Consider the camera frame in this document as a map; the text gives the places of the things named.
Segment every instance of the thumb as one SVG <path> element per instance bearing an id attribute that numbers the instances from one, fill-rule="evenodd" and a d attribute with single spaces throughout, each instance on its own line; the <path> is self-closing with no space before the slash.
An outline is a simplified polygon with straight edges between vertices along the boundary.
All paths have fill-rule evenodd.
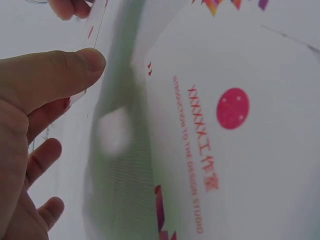
<path id="1" fill-rule="evenodd" d="M 50 51 L 0 60 L 0 99 L 25 114 L 93 85 L 106 66 L 93 48 Z"/>

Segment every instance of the pink dot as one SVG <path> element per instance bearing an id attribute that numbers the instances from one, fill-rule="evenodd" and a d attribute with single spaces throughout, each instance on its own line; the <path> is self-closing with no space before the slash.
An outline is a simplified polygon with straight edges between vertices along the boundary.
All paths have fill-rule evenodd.
<path id="1" fill-rule="evenodd" d="M 231 88 L 220 98 L 216 117 L 221 127 L 236 129 L 246 120 L 249 113 L 249 98 L 240 88 Z"/>
<path id="2" fill-rule="evenodd" d="M 93 31 L 94 31 L 94 26 L 92 26 L 91 29 L 90 29 L 90 32 L 89 32 L 89 35 L 88 35 L 88 39 L 90 38 L 90 36 L 91 36 Z"/>

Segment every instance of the hand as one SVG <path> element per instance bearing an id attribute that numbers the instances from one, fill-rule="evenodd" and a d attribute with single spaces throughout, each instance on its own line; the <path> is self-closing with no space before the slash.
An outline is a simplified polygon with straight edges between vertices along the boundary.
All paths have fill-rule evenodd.
<path id="1" fill-rule="evenodd" d="M 62 115 L 69 97 L 93 85 L 106 61 L 97 50 L 52 51 L 0 60 L 0 239 L 47 240 L 64 210 L 51 198 L 36 208 L 28 188 L 60 156 L 48 139 L 28 155 L 28 144 Z"/>
<path id="2" fill-rule="evenodd" d="M 73 15 L 81 19 L 88 17 L 90 7 L 86 2 L 94 0 L 48 0 L 53 11 L 62 20 L 69 20 Z"/>

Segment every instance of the red chinese text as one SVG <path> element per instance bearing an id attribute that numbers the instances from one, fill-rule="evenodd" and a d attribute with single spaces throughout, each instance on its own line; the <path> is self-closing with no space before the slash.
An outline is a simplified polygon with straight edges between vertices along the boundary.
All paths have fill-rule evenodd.
<path id="1" fill-rule="evenodd" d="M 196 85 L 188 90 L 188 97 L 190 100 L 191 113 L 193 116 L 193 123 L 197 136 L 197 144 L 199 154 L 201 156 L 201 168 L 203 170 L 203 183 L 207 192 L 219 188 L 218 177 L 215 171 L 214 157 L 211 153 L 211 145 L 209 135 L 206 129 L 205 118 L 202 113 L 198 91 Z"/>

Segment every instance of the fingernail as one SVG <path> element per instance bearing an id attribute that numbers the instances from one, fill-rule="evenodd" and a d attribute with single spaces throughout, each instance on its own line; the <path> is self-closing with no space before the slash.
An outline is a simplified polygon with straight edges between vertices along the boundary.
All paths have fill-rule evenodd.
<path id="1" fill-rule="evenodd" d="M 82 49 L 77 51 L 77 54 L 85 60 L 87 67 L 91 72 L 103 71 L 106 67 L 107 62 L 105 57 L 94 48 Z"/>

